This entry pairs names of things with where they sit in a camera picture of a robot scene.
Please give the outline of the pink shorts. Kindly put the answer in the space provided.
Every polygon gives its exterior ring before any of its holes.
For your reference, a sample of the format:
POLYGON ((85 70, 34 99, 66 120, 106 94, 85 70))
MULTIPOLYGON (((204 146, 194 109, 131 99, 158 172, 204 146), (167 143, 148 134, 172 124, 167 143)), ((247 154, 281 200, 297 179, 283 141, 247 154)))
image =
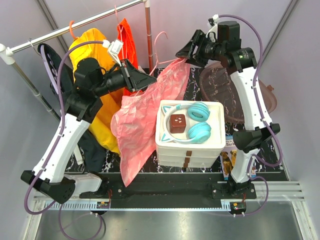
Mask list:
POLYGON ((128 187, 156 149, 157 113, 162 100, 182 100, 190 65, 178 58, 171 62, 139 95, 124 96, 121 108, 111 120, 120 154, 120 174, 128 187))

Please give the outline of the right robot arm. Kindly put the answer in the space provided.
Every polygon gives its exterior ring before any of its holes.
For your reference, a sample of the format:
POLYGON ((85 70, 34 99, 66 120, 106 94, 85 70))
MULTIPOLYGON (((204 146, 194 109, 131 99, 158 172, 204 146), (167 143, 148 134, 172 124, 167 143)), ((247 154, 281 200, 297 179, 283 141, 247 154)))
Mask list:
POLYGON ((258 159, 261 145, 278 141, 281 128, 271 119, 264 104, 258 75, 260 62, 254 50, 242 47, 240 24, 222 21, 204 33, 195 30, 187 44, 175 56, 188 64, 205 67, 208 61, 218 61, 226 69, 238 93, 244 116, 244 129, 233 133, 237 148, 235 167, 229 174, 224 190, 232 198, 239 198, 251 190, 252 162, 258 159))

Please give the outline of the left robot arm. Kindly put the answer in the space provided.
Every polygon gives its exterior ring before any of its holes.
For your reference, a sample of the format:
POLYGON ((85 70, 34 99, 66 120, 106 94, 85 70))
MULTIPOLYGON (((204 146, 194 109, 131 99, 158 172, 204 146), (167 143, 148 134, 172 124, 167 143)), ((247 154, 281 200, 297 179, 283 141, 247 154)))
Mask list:
POLYGON ((157 79, 135 68, 128 59, 109 71, 95 58, 78 62, 75 83, 62 108, 64 116, 44 156, 32 170, 25 170, 21 180, 59 204, 72 195, 91 192, 97 198, 108 193, 108 186, 96 173, 78 176, 65 174, 67 163, 80 138, 103 106, 101 97, 124 87, 131 92, 146 88, 157 79))

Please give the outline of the dog picture book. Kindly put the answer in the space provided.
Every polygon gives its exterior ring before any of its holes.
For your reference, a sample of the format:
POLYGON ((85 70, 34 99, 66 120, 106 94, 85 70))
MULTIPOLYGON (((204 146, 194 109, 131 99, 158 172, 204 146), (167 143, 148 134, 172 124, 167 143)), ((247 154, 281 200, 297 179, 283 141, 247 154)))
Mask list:
POLYGON ((221 169, 225 181, 228 180, 230 173, 236 165, 237 151, 233 136, 227 135, 225 148, 220 153, 221 169))

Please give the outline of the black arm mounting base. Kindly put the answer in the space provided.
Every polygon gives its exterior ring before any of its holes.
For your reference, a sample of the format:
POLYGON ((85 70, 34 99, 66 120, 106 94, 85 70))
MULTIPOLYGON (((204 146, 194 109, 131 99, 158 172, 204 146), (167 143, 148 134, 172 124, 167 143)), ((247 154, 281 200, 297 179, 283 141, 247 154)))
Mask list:
POLYGON ((106 200, 112 210, 213 210, 223 207, 222 200, 255 200, 256 189, 250 184, 242 192, 231 193, 220 173, 139 173, 124 186, 118 173, 103 173, 99 193, 80 193, 80 200, 106 200))

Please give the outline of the navy blue shorts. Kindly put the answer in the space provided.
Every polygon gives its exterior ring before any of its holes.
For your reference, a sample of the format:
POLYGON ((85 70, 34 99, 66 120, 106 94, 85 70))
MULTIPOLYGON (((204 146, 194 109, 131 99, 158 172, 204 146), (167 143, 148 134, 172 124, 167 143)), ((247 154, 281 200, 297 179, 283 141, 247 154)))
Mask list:
MULTIPOLYGON (((58 65, 58 61, 54 62, 57 69, 57 76, 60 63, 58 65)), ((72 93, 73 80, 72 69, 64 64, 60 74, 60 85, 57 85, 61 92, 64 107, 67 107, 67 99, 72 93)), ((63 135, 54 150, 53 156, 57 157, 62 151, 64 151, 65 156, 71 155, 72 151, 67 150, 67 148, 78 145, 80 151, 83 153, 86 170, 96 173, 101 172, 103 163, 106 160, 106 150, 89 132, 89 124, 83 120, 78 121, 75 116, 67 113, 65 114, 65 127, 66 129, 63 131, 63 135)))

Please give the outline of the lavender plastic hanger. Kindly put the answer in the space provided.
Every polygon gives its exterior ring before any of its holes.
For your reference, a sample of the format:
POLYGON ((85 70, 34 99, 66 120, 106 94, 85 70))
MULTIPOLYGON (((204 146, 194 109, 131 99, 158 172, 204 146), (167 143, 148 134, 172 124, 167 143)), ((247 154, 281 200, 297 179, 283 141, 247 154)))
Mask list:
POLYGON ((61 58, 57 52, 46 43, 41 43, 38 46, 38 52, 40 53, 45 69, 47 71, 48 77, 50 79, 50 86, 54 94, 58 94, 58 70, 55 66, 55 62, 60 64, 61 58))

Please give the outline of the white stacked storage box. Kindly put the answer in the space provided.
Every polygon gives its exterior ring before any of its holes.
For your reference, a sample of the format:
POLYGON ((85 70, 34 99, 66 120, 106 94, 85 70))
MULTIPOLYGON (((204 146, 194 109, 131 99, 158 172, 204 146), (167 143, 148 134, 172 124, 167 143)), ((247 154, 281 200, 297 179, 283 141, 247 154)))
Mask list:
MULTIPOLYGON (((181 168, 210 168, 220 156, 226 145, 224 106, 220 102, 200 101, 208 106, 210 116, 206 121, 211 126, 211 135, 207 141, 201 144, 181 144, 175 142, 161 142, 164 133, 161 107, 163 105, 175 106, 177 104, 194 103, 185 100, 161 100, 156 118, 155 143, 158 163, 163 166, 181 168)), ((184 114, 186 128, 183 133, 172 133, 175 138, 188 139, 187 131, 196 124, 188 118, 187 110, 182 109, 174 114, 184 114)))

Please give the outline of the orange plastic hanger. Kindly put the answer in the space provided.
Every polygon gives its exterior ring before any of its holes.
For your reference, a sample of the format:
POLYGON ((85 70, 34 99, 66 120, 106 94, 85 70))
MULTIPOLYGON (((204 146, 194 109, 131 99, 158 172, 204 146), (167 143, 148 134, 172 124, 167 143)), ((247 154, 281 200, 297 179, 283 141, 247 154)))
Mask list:
POLYGON ((69 27, 68 27, 68 29, 69 29, 69 33, 70 33, 71 37, 73 38, 74 41, 76 41, 76 40, 78 39, 78 37, 75 36, 75 34, 74 34, 74 32, 73 32, 73 24, 74 24, 74 23, 75 23, 75 21, 74 21, 74 20, 71 20, 71 21, 69 22, 69 27))

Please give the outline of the pink wire hanger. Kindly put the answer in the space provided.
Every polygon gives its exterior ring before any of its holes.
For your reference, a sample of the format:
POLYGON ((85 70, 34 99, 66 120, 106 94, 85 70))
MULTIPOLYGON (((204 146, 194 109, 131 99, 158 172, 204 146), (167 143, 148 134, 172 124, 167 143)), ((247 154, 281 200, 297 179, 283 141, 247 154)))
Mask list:
POLYGON ((120 20, 119 20, 119 17, 118 17, 118 12, 117 12, 117 6, 114 5, 114 13, 115 13, 115 16, 116 16, 116 21, 117 21, 117 31, 118 31, 118 39, 123 42, 123 35, 122 35, 122 31, 123 31, 123 28, 120 26, 120 20))
POLYGON ((168 63, 169 65, 159 74, 157 82, 151 84, 143 92, 139 90, 130 96, 131 99, 146 99, 155 96, 159 100, 182 100, 187 88, 190 65, 182 58, 160 61, 159 54, 164 52, 159 49, 157 39, 154 40, 156 66, 168 63))

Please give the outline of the teal cat-ear headphones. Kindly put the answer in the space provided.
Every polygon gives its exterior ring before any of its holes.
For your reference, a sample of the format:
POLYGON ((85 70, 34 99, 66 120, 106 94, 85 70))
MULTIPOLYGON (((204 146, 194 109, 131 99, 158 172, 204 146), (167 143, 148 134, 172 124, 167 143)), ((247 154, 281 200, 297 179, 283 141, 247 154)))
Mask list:
POLYGON ((179 143, 179 144, 202 144, 211 136, 211 126, 207 123, 210 116, 209 108, 206 104, 196 101, 193 103, 179 103, 177 105, 163 105, 161 111, 163 118, 163 134, 160 137, 161 143, 179 143), (179 110, 186 109, 187 117, 196 121, 187 131, 188 139, 178 139, 168 130, 167 124, 171 115, 179 110))

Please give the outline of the brown translucent basket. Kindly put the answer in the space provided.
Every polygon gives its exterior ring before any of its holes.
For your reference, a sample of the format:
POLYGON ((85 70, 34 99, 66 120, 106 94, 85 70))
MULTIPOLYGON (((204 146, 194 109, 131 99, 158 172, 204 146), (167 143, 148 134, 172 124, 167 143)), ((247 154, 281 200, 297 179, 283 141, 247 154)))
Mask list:
POLYGON ((199 76, 203 100, 220 102, 224 106, 224 119, 228 123, 243 124, 244 113, 234 83, 226 69, 215 62, 205 67, 199 76))

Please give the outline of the orange shorts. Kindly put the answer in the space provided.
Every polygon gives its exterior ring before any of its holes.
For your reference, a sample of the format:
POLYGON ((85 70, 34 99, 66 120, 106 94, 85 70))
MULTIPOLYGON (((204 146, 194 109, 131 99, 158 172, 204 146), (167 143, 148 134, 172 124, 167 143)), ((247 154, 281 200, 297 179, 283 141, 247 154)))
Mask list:
POLYGON ((124 18, 120 22, 120 26, 123 28, 122 30, 123 47, 118 57, 120 60, 128 59, 135 68, 138 68, 139 64, 138 64, 138 56, 137 56, 135 41, 133 38, 131 27, 126 18, 124 18))

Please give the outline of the brown cube charger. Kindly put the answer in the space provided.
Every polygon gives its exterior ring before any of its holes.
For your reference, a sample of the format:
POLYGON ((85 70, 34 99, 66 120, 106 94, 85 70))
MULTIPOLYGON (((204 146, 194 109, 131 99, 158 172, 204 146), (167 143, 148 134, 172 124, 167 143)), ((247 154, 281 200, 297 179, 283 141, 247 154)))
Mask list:
POLYGON ((181 134, 187 126, 184 114, 171 114, 169 118, 169 131, 172 134, 181 134))

